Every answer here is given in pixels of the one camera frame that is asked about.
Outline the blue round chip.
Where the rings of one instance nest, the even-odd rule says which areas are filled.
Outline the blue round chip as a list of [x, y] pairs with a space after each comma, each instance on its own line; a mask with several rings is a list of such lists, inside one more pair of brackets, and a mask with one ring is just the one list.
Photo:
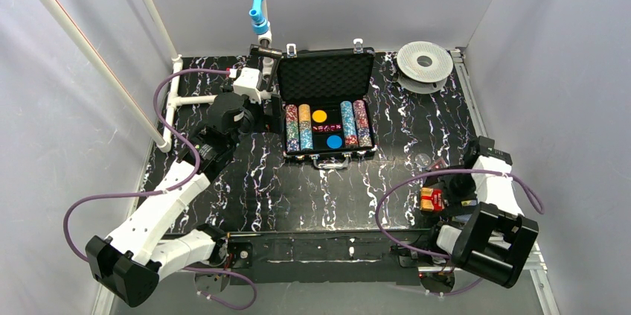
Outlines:
[[339, 149], [343, 146], [343, 139], [338, 135], [327, 137], [326, 144], [330, 149]]

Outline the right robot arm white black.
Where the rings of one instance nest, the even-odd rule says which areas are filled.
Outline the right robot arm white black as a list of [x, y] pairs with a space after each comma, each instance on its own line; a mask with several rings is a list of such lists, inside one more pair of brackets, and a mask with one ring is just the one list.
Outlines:
[[521, 274], [539, 234], [517, 204], [512, 158], [478, 136], [467, 143], [461, 165], [438, 176], [444, 204], [435, 243], [456, 266], [505, 288]]

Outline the red yellow card deck box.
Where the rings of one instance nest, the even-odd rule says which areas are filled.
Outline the red yellow card deck box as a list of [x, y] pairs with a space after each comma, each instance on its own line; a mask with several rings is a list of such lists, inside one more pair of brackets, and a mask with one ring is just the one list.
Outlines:
[[444, 210], [442, 190], [423, 187], [420, 190], [420, 210], [437, 213]]

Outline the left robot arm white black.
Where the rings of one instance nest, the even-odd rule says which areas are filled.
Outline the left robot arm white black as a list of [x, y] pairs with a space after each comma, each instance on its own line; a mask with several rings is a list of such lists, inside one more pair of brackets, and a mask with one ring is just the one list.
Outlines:
[[263, 130], [263, 102], [259, 77], [237, 77], [229, 92], [215, 96], [201, 130], [183, 142], [186, 148], [147, 199], [105, 238], [86, 244], [86, 257], [96, 281], [134, 308], [152, 295], [158, 283], [180, 270], [253, 281], [228, 269], [228, 236], [216, 226], [202, 224], [177, 239], [161, 242], [185, 208], [234, 159], [240, 140]]

